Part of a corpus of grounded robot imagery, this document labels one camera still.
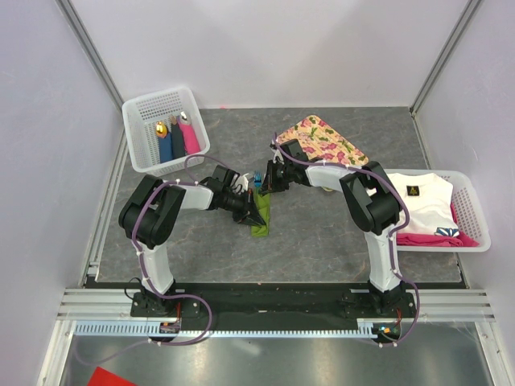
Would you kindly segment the blue metallic fork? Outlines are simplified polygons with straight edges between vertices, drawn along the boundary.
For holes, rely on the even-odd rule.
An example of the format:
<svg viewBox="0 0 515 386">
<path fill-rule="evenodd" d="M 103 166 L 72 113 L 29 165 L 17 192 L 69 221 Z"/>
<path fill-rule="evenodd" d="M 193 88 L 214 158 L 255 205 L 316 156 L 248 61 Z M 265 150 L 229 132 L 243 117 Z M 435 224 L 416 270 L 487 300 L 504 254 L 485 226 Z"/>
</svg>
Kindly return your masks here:
<svg viewBox="0 0 515 386">
<path fill-rule="evenodd" d="M 258 170 L 254 171 L 253 185 L 256 189 L 260 189 L 262 187 L 262 173 Z"/>
</svg>

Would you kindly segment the green paper napkin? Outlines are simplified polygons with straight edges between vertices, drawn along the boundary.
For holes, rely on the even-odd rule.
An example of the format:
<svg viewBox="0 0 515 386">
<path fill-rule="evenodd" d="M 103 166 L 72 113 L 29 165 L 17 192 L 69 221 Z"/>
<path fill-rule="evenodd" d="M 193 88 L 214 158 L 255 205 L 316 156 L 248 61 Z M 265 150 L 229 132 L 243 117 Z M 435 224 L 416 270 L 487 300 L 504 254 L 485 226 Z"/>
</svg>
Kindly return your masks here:
<svg viewBox="0 0 515 386">
<path fill-rule="evenodd" d="M 253 225 L 251 227 L 251 236 L 253 237 L 264 237 L 269 235 L 270 230 L 270 194 L 261 195 L 256 194 L 254 196 L 254 202 L 256 203 L 260 216 L 264 219 L 264 225 Z"/>
</svg>

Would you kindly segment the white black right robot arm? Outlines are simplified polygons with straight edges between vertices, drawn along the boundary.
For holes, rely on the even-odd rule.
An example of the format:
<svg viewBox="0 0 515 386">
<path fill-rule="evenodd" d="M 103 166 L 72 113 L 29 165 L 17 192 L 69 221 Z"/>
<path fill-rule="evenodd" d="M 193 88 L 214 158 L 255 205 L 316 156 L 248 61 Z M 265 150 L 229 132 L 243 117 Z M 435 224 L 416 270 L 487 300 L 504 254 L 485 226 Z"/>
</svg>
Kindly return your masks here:
<svg viewBox="0 0 515 386">
<path fill-rule="evenodd" d="M 370 273 L 369 292 L 358 303 L 377 316 L 398 312 L 409 306 L 406 282 L 398 268 L 396 231 L 400 214 L 407 208 L 378 162 L 345 166 L 323 159 L 309 160 L 299 141 L 270 146 L 274 156 L 267 163 L 264 187 L 282 192 L 291 183 L 323 187 L 344 195 L 354 224 L 365 234 Z"/>
</svg>

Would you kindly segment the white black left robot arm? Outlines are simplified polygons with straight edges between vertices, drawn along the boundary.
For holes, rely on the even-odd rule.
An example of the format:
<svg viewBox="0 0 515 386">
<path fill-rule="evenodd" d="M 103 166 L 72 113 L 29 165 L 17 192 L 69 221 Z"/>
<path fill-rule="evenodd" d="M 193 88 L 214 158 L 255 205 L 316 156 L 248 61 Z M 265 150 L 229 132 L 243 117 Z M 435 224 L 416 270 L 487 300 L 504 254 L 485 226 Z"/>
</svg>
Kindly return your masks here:
<svg viewBox="0 0 515 386">
<path fill-rule="evenodd" d="M 193 183 L 164 181 L 145 175 L 123 207 L 119 226 L 134 246 L 142 278 L 132 298 L 133 317 L 164 317 L 176 310 L 175 278 L 171 272 L 166 243 L 182 210 L 222 209 L 233 221 L 247 226 L 264 226 L 254 193 L 241 176 L 226 166 Z"/>
</svg>

